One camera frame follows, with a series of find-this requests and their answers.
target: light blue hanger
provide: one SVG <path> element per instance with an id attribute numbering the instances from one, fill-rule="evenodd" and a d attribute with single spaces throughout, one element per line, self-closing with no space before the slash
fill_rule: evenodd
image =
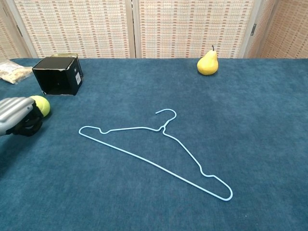
<path id="1" fill-rule="evenodd" d="M 191 152 L 184 146 L 184 144 L 182 144 L 182 142 L 179 141 L 177 138 L 175 138 L 175 137 L 173 137 L 173 136 L 171 136 L 171 135 L 166 134 L 166 126 L 168 125 L 168 123 L 169 123 L 170 121 L 174 120 L 174 119 L 177 117 L 177 113 L 176 113 L 174 110 L 172 110 L 172 109 L 163 109 L 163 110 L 160 110 L 160 111 L 156 112 L 156 114 L 159 114 L 159 113 L 164 112 L 164 111 L 172 111 L 172 112 L 174 113 L 174 116 L 173 116 L 171 119 L 167 120 L 167 122 L 166 122 L 164 125 L 162 125 L 159 129 L 148 128 L 148 127 L 134 127 L 134 128 L 111 129 L 111 130 L 109 130 L 109 131 L 107 131 L 107 132 L 102 132 L 102 130 L 101 130 L 100 128 L 98 128 L 98 127 L 83 126 L 82 128 L 79 129 L 79 134 L 82 135 L 82 136 L 84 136 L 84 137 L 87 137 L 87 138 L 89 138 L 89 139 L 91 139 L 91 140 L 94 140 L 94 141 L 96 141 L 96 142 L 98 142 L 98 143 L 104 144 L 104 145 L 106 145 L 106 146 L 108 146 L 108 147 L 114 148 L 114 149 L 116 149 L 116 150 L 119 150 L 119 151 L 121 151 L 121 152 L 124 152 L 124 153 L 126 153 L 126 154 L 129 154 L 129 155 L 131 155 L 131 156 L 133 156 L 133 157 L 135 157 L 135 158 L 138 158 L 138 159 L 140 159 L 140 160 L 143 160 L 143 161 L 145 161 L 145 162 L 147 162 L 147 163 L 149 163 L 149 164 L 151 164 L 151 165 L 154 165 L 155 167 L 157 167 L 157 168 L 159 168 L 159 169 L 161 169 L 161 170 L 163 170 L 163 171 L 165 171 L 165 172 L 171 174 L 172 176 L 175 176 L 175 177 L 179 178 L 180 180 L 182 180 L 182 181 L 184 181 L 184 182 L 186 182 L 186 183 L 188 183 L 188 184 L 190 184 L 190 185 L 192 185 L 192 186 L 194 186 L 194 187 L 196 187 L 196 188 L 198 188 L 198 189 L 200 189 L 200 190 L 202 190 L 202 191 L 204 191 L 204 192 L 206 192 L 206 193 L 208 193 L 208 194 L 210 194 L 210 195 L 212 195 L 212 196 L 214 196 L 214 197 L 216 197 L 216 198 L 218 198 L 218 199 L 220 199 L 220 200 L 223 200 L 223 201 L 229 201 L 229 200 L 231 200 L 231 198 L 233 197 L 233 192 L 232 192 L 232 189 L 229 187 L 229 185 L 226 184 L 223 180 L 221 180 L 220 178 L 218 178 L 218 177 L 215 176 L 215 175 L 207 175 L 207 174 L 205 174 L 205 173 L 202 171 L 202 167 L 201 167 L 200 163 L 196 160 L 196 158 L 193 156 L 193 154 L 191 154 Z M 115 147 L 115 146 L 113 146 L 113 145 L 111 145 L 111 144 L 105 143 L 105 142 L 100 141 L 100 140 L 98 140 L 98 139 L 96 139 L 96 138 L 93 138 L 93 137 L 91 137 L 91 136 L 88 136 L 88 135 L 86 135 L 86 134 L 84 134 L 84 133 L 81 132 L 84 128 L 93 128 L 93 129 L 97 129 L 97 130 L 98 130 L 101 134 L 103 134 L 103 135 L 108 134 L 109 132 L 112 132 L 112 131 L 125 131 L 125 130 L 146 129 L 146 130 L 150 130 L 150 131 L 159 132 L 159 131 L 161 131 L 161 130 L 163 129 L 163 135 L 165 135 L 165 136 L 167 136 L 167 137 L 169 137 L 169 138 L 175 140 L 176 142 L 178 142 L 178 143 L 181 145 L 181 147 L 191 156 L 191 158 L 194 160 L 194 162 L 196 162 L 196 164 L 199 166 L 201 174 L 202 174 L 203 176 L 205 176 L 205 177 L 208 177 L 208 178 L 212 178 L 212 177 L 213 177 L 213 178 L 217 179 L 219 182 L 221 182 L 224 186 L 226 186 L 226 187 L 229 189 L 229 191 L 230 191 L 230 196 L 229 196 L 228 198 L 223 198 L 223 197 L 221 197 L 221 196 L 218 196 L 217 194 L 212 193 L 212 192 L 210 192 L 209 190 L 206 190 L 206 189 L 200 187 L 199 185 L 196 185 L 196 184 L 190 182 L 189 180 L 187 180 L 187 179 L 185 179 L 185 178 L 183 178 L 183 177 L 181 177 L 181 176 L 179 176 L 179 175 L 177 175 L 177 174 L 175 174 L 175 173 L 169 171 L 168 169 L 165 169 L 164 167 L 161 167 L 160 165 L 158 165 L 158 164 L 156 164 L 156 163 L 154 163 L 154 162 L 152 162 L 152 161 L 150 161 L 150 160 L 148 160 L 148 159 L 145 159 L 145 158 L 143 158 L 143 157 L 141 157 L 141 156 L 138 156 L 138 155 L 136 155 L 136 154 L 134 154 L 134 153 L 128 152 L 128 151 L 123 150 L 123 149 L 121 149 L 121 148 Z"/>

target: blue carpet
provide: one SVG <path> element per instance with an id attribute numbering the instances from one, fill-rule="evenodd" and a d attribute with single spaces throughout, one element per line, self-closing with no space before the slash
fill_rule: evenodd
<path id="1" fill-rule="evenodd" d="M 38 59 L 13 60 L 35 65 Z M 46 96 L 32 137 L 0 137 L 0 230 L 308 230 L 308 59 L 81 59 L 76 96 Z M 32 75 L 0 82 L 0 99 L 42 95 Z M 231 186 L 223 202 L 78 134 L 167 127 L 206 174 Z M 85 133 L 228 197 L 173 140 L 145 130 Z"/>

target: black box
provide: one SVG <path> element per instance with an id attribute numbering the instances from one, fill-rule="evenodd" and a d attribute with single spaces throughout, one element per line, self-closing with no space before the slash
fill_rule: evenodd
<path id="1" fill-rule="evenodd" d="M 82 84 L 77 57 L 46 57 L 32 70 L 45 95 L 76 95 Z"/>

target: pear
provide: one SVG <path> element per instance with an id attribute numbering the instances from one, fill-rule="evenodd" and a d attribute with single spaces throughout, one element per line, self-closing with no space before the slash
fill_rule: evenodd
<path id="1" fill-rule="evenodd" d="M 214 46 L 212 47 L 213 50 L 206 53 L 197 64 L 198 71 L 205 76 L 212 75 L 218 70 L 217 52 L 214 50 Z"/>

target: tennis ball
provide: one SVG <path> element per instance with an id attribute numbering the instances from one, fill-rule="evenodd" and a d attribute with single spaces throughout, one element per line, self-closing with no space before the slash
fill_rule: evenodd
<path id="1" fill-rule="evenodd" d="M 35 100 L 37 107 L 39 108 L 40 112 L 42 112 L 44 117 L 48 115 L 50 111 L 50 104 L 48 100 L 46 100 L 44 97 L 39 96 L 39 95 L 32 95 L 30 96 L 30 98 Z"/>

